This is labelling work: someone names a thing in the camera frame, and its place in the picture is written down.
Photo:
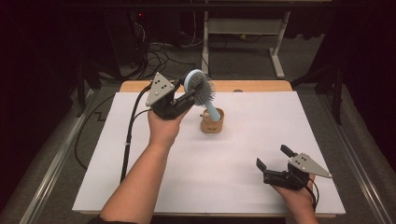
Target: black sleeve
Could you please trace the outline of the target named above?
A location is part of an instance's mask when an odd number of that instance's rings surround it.
[[[91,219],[87,224],[136,224],[134,222],[103,221],[100,217]]]

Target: person's arm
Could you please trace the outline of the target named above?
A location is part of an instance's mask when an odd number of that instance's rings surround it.
[[[100,218],[104,221],[150,223],[157,202],[168,153],[186,111],[174,120],[162,120],[148,112],[148,146],[131,171],[105,204]]]
[[[308,187],[312,189],[312,181],[308,182]],[[297,224],[318,224],[312,207],[312,196],[306,189],[289,190],[277,186],[272,186],[285,201],[291,216]]]

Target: hairbrush head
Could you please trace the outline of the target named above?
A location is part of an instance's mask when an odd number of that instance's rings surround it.
[[[195,69],[189,72],[184,81],[185,92],[195,89],[195,104],[206,105],[215,98],[213,85],[206,79],[205,74]]]

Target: brown cup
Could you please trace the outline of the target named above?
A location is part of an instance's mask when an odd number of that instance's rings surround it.
[[[220,108],[216,108],[220,113],[220,119],[218,121],[213,121],[210,118],[209,113],[207,110],[204,110],[202,114],[202,121],[201,121],[201,131],[203,133],[220,133],[222,130],[222,124],[224,121],[224,112]]]

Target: hairbrush bristles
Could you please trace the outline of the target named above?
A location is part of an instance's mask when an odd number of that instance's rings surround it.
[[[215,98],[213,84],[202,73],[195,73],[191,76],[189,89],[197,89],[194,95],[196,105],[206,105]]]

